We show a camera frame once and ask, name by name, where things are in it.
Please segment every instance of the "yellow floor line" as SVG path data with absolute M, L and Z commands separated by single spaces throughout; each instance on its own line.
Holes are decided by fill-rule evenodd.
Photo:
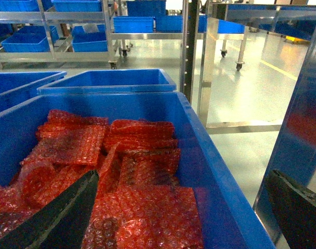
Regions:
M 235 49 L 235 50 L 237 50 L 237 51 L 240 51 L 239 48 L 237 48 L 237 47 L 235 47 L 235 46 L 233 46 L 233 45 L 231 45 L 231 44 L 228 44 L 228 46 L 231 47 L 231 48 L 233 48 L 233 49 Z M 288 73 L 288 72 L 286 72 L 286 71 L 284 71 L 284 70 L 282 70 L 282 69 L 280 69 L 280 68 L 278 68 L 278 67 L 276 67 L 276 66 L 273 66 L 272 64 L 270 64 L 270 63 L 268 63 L 268 62 L 266 62 L 266 61 L 260 60 L 260 62 L 263 63 L 264 65 L 266 65 L 266 66 L 268 66 L 268 67 L 274 69 L 275 71 L 278 71 L 279 73 L 281 73 L 281 74 L 287 76 L 287 77 L 290 78 L 290 79 L 293 79 L 293 80 L 295 80 L 295 81 L 297 80 L 297 77 L 296 77 L 296 76 L 294 76 L 294 75 L 292 75 L 292 74 L 290 74 L 290 73 Z
M 297 81 L 297 77 L 296 77 L 296 76 L 294 76 L 294 75 L 292 75 L 292 74 L 290 74 L 290 73 L 288 73 L 288 72 L 286 72 L 286 71 L 284 71 L 284 70 L 281 70 L 280 68 L 278 68 L 278 67 L 276 67 L 276 66 L 273 66 L 272 64 L 270 64 L 270 63 L 268 63 L 268 62 L 266 62 L 266 61 L 261 60 L 261 63 L 263 63 L 263 64 L 266 65 L 266 66 L 271 67 L 271 68 L 274 69 L 275 71 L 278 71 L 279 73 L 281 73 L 281 74 L 287 76 L 288 78 L 291 78 L 291 79 Z

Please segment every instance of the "shiny floor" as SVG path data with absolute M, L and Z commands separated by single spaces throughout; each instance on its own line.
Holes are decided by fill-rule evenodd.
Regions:
M 179 82 L 180 41 L 133 40 L 127 58 L 119 69 L 162 68 Z M 197 106 L 200 74 L 201 40 L 197 43 L 193 107 Z M 275 120 L 284 117 L 297 76 L 307 51 L 306 45 L 292 45 L 266 33 L 250 33 L 244 61 L 237 72 L 240 41 L 227 42 L 227 56 L 222 58 L 217 42 L 214 80 L 208 122 Z M 4 72 L 49 71 L 61 69 L 68 76 L 86 70 L 109 69 L 102 63 L 21 63 L 6 64 Z M 254 203 L 278 132 L 211 135 L 213 142 L 232 172 L 249 203 Z

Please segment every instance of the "storage rack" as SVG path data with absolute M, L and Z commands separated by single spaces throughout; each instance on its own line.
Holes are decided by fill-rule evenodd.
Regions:
M 120 42 L 111 39 L 113 11 L 108 7 L 108 0 L 102 0 L 102 12 L 56 12 L 54 7 L 44 11 L 42 1 L 37 0 L 38 12 L 3 12 L 0 11 L 0 23 L 30 23 L 43 25 L 49 42 L 50 52 L 10 53 L 0 51 L 0 67 L 4 62 L 92 62 L 108 61 L 111 68 L 116 68 L 118 57 L 116 51 Z M 72 36 L 62 37 L 62 43 L 54 47 L 50 35 L 50 25 L 72 23 L 104 23 L 108 41 L 107 52 L 67 52 L 71 46 Z

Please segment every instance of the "caster wheel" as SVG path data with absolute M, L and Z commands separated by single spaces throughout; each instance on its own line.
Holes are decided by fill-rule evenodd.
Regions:
M 111 64 L 111 69 L 115 70 L 117 69 L 117 64 L 116 63 L 110 63 Z
M 242 64 L 237 64 L 237 65 L 236 65 L 236 71 L 240 71 L 241 68 L 242 68 Z

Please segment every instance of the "blue plastic bin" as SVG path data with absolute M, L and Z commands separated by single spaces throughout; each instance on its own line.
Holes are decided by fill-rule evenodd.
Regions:
M 153 17 L 114 17 L 115 33 L 153 33 Z
M 51 0 L 42 0 L 44 10 L 52 7 Z M 0 0 L 0 11 L 39 11 L 37 0 Z
M 156 31 L 158 32 L 182 32 L 183 17 L 182 16 L 163 16 L 156 17 Z M 198 32 L 206 32 L 207 16 L 199 16 Z
M 105 32 L 105 24 L 98 24 L 97 25 L 98 31 L 99 32 Z M 76 26 L 73 28 L 71 35 L 76 36 L 76 35 L 82 35 L 85 34 L 85 31 L 83 29 L 83 26 Z
M 205 128 L 182 93 L 42 95 L 0 113 L 0 184 L 7 185 L 37 144 L 51 109 L 82 116 L 171 121 L 181 159 L 177 176 L 192 187 L 206 249 L 275 248 Z
M 175 82 L 160 69 L 87 71 L 37 89 L 38 94 L 174 91 Z
M 206 32 L 208 26 L 208 16 L 199 16 L 198 20 L 198 32 L 204 33 Z
M 182 32 L 182 16 L 156 17 L 155 20 L 157 32 Z
M 52 0 L 59 12 L 98 12 L 102 10 L 101 0 Z
M 19 29 L 16 33 L 46 35 L 45 29 L 43 26 L 24 26 L 23 28 Z M 50 26 L 50 34 L 51 34 L 53 43 L 55 43 L 59 39 L 59 35 L 55 26 Z
M 106 52 L 105 33 L 89 33 L 76 35 L 71 42 L 74 52 Z
M 37 88 L 66 72 L 0 73 L 0 112 L 37 96 Z
M 234 22 L 219 20 L 218 34 L 243 34 L 245 26 Z
M 166 0 L 127 1 L 130 17 L 158 17 L 166 15 Z
M 45 34 L 13 34 L 2 41 L 6 52 L 48 52 L 50 51 L 48 38 Z

